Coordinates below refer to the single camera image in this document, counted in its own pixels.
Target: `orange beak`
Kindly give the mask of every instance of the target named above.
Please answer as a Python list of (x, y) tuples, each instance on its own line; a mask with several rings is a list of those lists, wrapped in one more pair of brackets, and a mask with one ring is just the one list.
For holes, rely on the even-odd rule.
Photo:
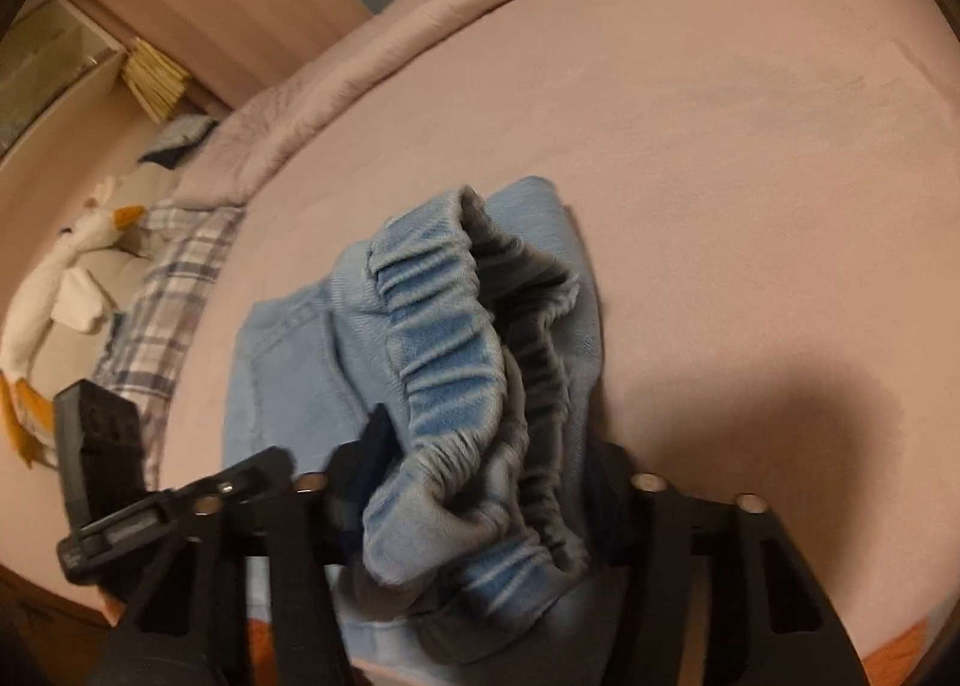
[(139, 221), (140, 216), (145, 212), (147, 212), (147, 208), (139, 204), (133, 207), (121, 207), (113, 211), (113, 225), (117, 227), (117, 231), (126, 231), (136, 221)]

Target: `blanket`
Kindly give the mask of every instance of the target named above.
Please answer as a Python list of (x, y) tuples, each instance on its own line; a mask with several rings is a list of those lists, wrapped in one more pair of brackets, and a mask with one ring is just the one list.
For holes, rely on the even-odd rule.
[(176, 190), (195, 209), (246, 204), (286, 161), (378, 82), (511, 0), (397, 0), (220, 126)]
[(439, 191), (539, 173), (603, 294), (597, 428), (688, 493), (766, 497), (867, 654), (957, 574), (940, 459), (960, 450), (958, 94), (932, 0), (508, 1), (360, 95), (248, 204), (163, 483), (221, 465), (254, 302)]
[(176, 382), (243, 216), (235, 207), (192, 211), (162, 201), (138, 224), (166, 245), (104, 348), (93, 380), (136, 405), (147, 488), (157, 488)]

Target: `wooden furniture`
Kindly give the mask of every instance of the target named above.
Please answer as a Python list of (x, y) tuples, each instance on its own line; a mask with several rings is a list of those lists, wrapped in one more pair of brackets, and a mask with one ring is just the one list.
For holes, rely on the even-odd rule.
[[(2, 646), (15, 645), (10, 639), (11, 632), (15, 633), (50, 686), (86, 683), (109, 631), (99, 612), (64, 600), (2, 566), (0, 611), (8, 620), (8, 625), (0, 625), (0, 635), (6, 632)], [(2, 667), (0, 664), (0, 678), (6, 675)]]

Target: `orange fabric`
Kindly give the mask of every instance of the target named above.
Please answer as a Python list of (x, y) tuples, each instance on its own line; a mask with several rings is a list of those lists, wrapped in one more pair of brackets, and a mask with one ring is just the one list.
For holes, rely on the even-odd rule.
[(247, 633), (250, 637), (253, 683), (256, 686), (277, 686), (277, 658), (274, 656), (274, 637), (270, 625), (251, 621)]
[(926, 624), (912, 627), (863, 660), (870, 686), (901, 686), (923, 651)]
[(0, 375), (0, 416), (3, 417), (7, 437), (13, 445), (13, 450), (16, 450), (21, 459), (27, 462), (28, 467), (32, 466), (40, 455), (40, 442), (37, 441), (37, 437), (23, 428), (20, 419), (16, 416), (10, 386), (3, 375)]
[(13, 392), (24, 410), (47, 432), (54, 432), (54, 405), (35, 391), (23, 378), (13, 384)]
[(117, 227), (118, 231), (125, 231), (133, 226), (136, 221), (139, 221), (140, 216), (145, 212), (147, 212), (147, 208), (139, 204), (133, 207), (120, 207), (113, 211), (113, 225)]

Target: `bed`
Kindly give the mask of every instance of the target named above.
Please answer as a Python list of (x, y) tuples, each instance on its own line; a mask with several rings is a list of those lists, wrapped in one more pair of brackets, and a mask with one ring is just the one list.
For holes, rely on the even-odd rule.
[(933, 0), (398, 0), (226, 122), (246, 218), (160, 485), (220, 467), (233, 338), (443, 189), (538, 174), (602, 302), (595, 427), (769, 499), (870, 654), (958, 586), (960, 45)]

